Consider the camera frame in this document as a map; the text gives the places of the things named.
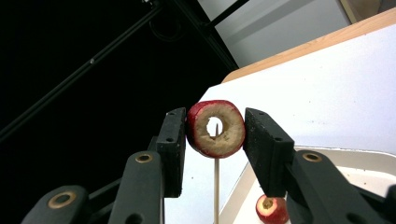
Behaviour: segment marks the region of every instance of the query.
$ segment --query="wooden skewer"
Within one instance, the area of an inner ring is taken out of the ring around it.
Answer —
[[[216,137],[219,136],[219,125],[216,124]],[[219,224],[219,159],[215,159],[215,201],[214,201],[215,224]]]

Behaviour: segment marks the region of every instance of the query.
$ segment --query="white surface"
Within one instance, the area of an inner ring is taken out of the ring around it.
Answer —
[[[396,154],[396,25],[210,88],[268,113],[296,146]],[[166,223],[213,223],[214,161],[186,149],[183,191],[165,200]],[[220,160],[220,206],[247,163],[243,150]]]
[[[396,184],[396,176],[371,170],[338,167],[349,183],[385,198],[388,188]]]
[[[199,0],[210,20],[234,0]],[[216,29],[239,67],[350,24],[339,0],[249,0]]]

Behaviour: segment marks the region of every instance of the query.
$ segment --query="red apple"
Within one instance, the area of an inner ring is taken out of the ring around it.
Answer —
[[[218,118],[222,132],[210,136],[207,124]],[[190,146],[208,158],[226,158],[238,151],[245,140],[245,122],[238,108],[226,100],[202,101],[187,113],[187,139]]]
[[[263,194],[256,203],[256,213],[265,224],[285,224],[289,220],[286,200]]]

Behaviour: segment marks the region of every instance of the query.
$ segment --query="apple slice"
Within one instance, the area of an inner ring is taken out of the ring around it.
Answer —
[[[285,224],[289,220],[286,200],[263,194],[256,203],[256,213],[265,224]]]
[[[211,118],[221,121],[222,132],[210,136]],[[245,122],[238,108],[226,100],[202,101],[187,113],[187,140],[190,146],[208,158],[227,158],[238,151],[245,140]]]

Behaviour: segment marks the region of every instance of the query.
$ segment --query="apple core hole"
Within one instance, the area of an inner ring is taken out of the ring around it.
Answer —
[[[209,122],[206,125],[206,130],[211,137],[216,137],[216,126],[218,125],[218,136],[222,133],[222,122],[221,119],[216,117],[209,118]]]
[[[363,217],[361,217],[361,216],[359,216],[357,214],[354,214],[354,213],[346,214],[346,218],[351,223],[354,223],[354,224],[366,224],[367,223],[366,220]]]

